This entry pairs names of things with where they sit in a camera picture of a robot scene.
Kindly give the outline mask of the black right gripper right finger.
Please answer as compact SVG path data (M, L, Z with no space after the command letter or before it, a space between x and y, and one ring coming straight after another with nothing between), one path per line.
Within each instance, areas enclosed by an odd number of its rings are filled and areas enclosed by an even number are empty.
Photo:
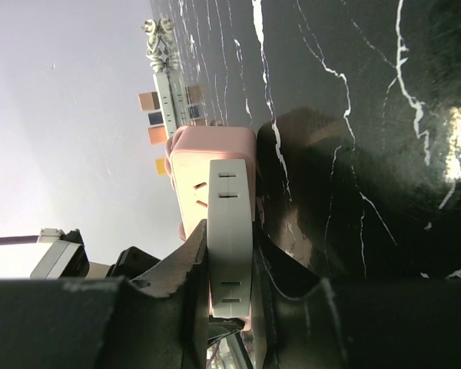
M461 368L461 280L319 278L253 228L259 368Z

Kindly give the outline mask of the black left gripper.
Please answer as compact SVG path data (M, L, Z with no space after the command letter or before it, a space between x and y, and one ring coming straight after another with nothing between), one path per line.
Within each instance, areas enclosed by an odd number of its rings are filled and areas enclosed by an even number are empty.
M136 278L154 267L160 259L139 248L128 248L122 251L117 261L108 269L107 277Z

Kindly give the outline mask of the white power strip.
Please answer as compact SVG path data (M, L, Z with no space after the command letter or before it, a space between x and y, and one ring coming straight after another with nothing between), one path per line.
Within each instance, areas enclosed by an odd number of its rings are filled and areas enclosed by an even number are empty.
M181 77L182 73L174 70L153 75L167 138L171 138L179 127L189 125L191 120L186 86Z

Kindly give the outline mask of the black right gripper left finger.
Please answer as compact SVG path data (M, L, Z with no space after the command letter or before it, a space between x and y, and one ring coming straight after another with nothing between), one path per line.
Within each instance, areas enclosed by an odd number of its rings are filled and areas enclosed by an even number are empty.
M0 368L203 368L207 223L133 280L0 280Z

